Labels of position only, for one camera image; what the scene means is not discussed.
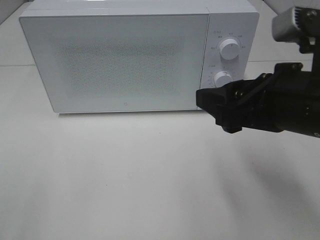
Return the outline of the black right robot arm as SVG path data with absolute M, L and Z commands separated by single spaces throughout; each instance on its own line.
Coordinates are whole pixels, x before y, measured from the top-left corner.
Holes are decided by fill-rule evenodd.
M 243 128 L 320 135 L 320 11 L 293 6 L 272 20 L 277 42 L 296 43 L 312 54 L 311 71 L 300 62 L 282 62 L 273 73 L 196 92 L 196 104 L 227 133 Z

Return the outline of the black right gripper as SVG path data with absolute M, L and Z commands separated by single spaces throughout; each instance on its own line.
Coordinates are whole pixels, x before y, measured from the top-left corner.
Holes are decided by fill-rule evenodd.
M 312 54 L 310 71 L 300 62 L 278 63 L 272 74 L 196 91 L 196 105 L 228 133 L 242 128 L 299 134 L 320 132 L 320 11 L 302 7 L 299 52 Z

